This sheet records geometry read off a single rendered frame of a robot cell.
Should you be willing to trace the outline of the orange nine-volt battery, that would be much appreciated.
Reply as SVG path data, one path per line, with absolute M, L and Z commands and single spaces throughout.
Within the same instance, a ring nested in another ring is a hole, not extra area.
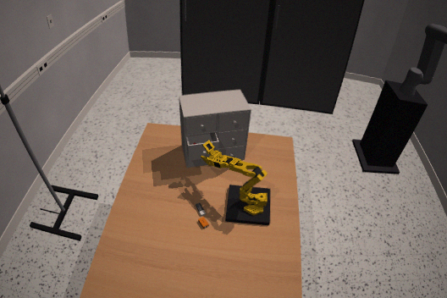
M 206 219 L 204 217 L 199 218 L 198 222 L 201 224 L 201 226 L 205 229 L 206 227 L 209 226 L 208 222 L 206 221 Z

